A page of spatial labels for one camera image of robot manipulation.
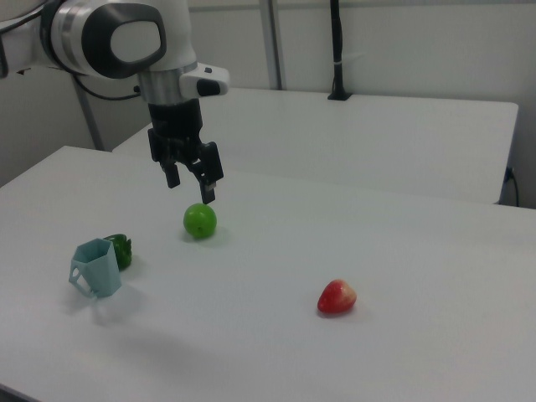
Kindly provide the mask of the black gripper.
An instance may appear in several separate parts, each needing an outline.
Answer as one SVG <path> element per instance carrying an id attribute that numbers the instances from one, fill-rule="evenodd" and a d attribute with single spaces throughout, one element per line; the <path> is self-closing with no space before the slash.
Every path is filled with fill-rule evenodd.
<path id="1" fill-rule="evenodd" d="M 224 171 L 217 144 L 200 140 L 203 120 L 199 100 L 170 106 L 149 104 L 148 108 L 152 121 L 148 130 L 152 160 L 160 165 L 168 187 L 180 184 L 176 162 L 187 164 L 198 181 L 202 203 L 212 203 Z"/>

